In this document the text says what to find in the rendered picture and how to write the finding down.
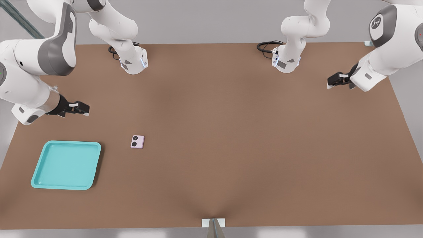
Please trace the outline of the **small pale lilac phone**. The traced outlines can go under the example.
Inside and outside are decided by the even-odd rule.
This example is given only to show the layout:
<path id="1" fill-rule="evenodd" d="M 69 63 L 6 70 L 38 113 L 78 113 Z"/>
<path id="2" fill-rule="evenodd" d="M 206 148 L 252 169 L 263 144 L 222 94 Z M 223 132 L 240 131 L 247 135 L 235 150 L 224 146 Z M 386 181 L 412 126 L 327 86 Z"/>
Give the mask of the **small pale lilac phone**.
<path id="1" fill-rule="evenodd" d="M 142 149 L 145 137 L 143 135 L 133 135 L 131 140 L 131 148 Z"/>

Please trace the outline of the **pale blue-green tray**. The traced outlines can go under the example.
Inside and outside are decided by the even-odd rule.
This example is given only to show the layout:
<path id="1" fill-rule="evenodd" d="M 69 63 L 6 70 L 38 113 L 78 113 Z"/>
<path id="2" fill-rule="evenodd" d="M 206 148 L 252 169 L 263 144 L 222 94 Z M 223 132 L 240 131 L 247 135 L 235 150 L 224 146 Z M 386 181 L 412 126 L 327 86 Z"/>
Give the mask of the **pale blue-green tray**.
<path id="1" fill-rule="evenodd" d="M 48 141 L 41 151 L 31 186 L 85 191 L 93 184 L 100 154 L 98 142 Z"/>

